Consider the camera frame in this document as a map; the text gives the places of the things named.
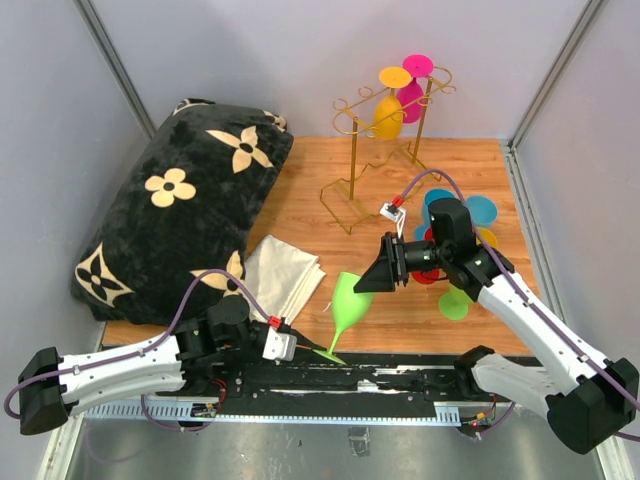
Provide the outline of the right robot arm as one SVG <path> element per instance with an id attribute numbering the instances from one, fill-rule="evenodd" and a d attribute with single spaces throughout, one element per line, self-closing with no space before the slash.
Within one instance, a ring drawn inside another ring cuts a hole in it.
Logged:
<path id="1" fill-rule="evenodd" d="M 392 292 L 413 272 L 442 270 L 450 284 L 501 319 L 540 362 L 541 370 L 478 346 L 454 363 L 453 387 L 466 400 L 483 393 L 511 400 L 547 420 L 570 450 L 586 454 L 634 421 L 639 372 L 610 360 L 564 324 L 497 250 L 481 244 L 466 205 L 444 198 L 429 206 L 433 237 L 406 242 L 386 233 L 358 294 Z"/>

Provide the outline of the light blue wine glass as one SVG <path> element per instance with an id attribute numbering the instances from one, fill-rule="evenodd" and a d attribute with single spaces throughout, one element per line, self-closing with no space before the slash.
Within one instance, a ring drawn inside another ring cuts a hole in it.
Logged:
<path id="1" fill-rule="evenodd" d="M 497 205 L 483 195 L 472 195 L 467 198 L 467 206 L 473 222 L 483 228 L 490 228 L 498 217 Z"/>

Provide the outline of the yellow wine glass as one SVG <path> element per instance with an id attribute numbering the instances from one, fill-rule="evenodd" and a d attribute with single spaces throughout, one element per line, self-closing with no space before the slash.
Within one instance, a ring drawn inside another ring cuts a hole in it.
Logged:
<path id="1" fill-rule="evenodd" d="M 499 247 L 497 237 L 489 230 L 484 227 L 477 228 L 480 237 L 491 247 L 497 249 Z"/>

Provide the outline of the red wine glass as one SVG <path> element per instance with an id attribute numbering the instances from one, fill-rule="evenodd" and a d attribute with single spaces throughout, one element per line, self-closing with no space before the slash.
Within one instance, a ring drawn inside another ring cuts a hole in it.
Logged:
<path id="1" fill-rule="evenodd" d="M 418 240 L 432 240 L 433 234 L 430 227 L 420 225 L 414 230 L 414 239 Z M 439 269 L 431 271 L 416 271 L 411 273 L 412 278 L 420 284 L 430 285 L 438 281 L 444 281 L 445 277 L 441 276 Z"/>

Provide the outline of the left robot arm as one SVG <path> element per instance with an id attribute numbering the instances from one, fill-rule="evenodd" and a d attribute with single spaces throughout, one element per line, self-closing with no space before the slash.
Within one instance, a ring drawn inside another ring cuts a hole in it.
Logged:
<path id="1" fill-rule="evenodd" d="M 316 344 L 280 317 L 252 319 L 249 302 L 231 295 L 172 333 L 135 344 L 65 356 L 41 349 L 18 377 L 20 432 L 49 432 L 95 406 L 143 394 L 200 396 L 247 363 L 292 360 L 299 346 Z"/>

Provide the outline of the green wine glass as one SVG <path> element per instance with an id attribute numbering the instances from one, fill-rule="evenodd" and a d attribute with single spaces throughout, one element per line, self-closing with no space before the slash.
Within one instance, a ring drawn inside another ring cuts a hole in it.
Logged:
<path id="1" fill-rule="evenodd" d="M 463 320 L 469 313 L 473 300 L 461 289 L 449 285 L 449 290 L 440 296 L 438 308 L 440 313 L 449 320 Z"/>
<path id="2" fill-rule="evenodd" d="M 339 365 L 346 364 L 334 353 L 341 335 L 366 315 L 374 300 L 373 293 L 356 293 L 354 291 L 354 287 L 360 279 L 361 277 L 354 273 L 340 273 L 331 300 L 331 313 L 335 326 L 332 342 L 328 349 L 312 349 L 313 353 Z"/>

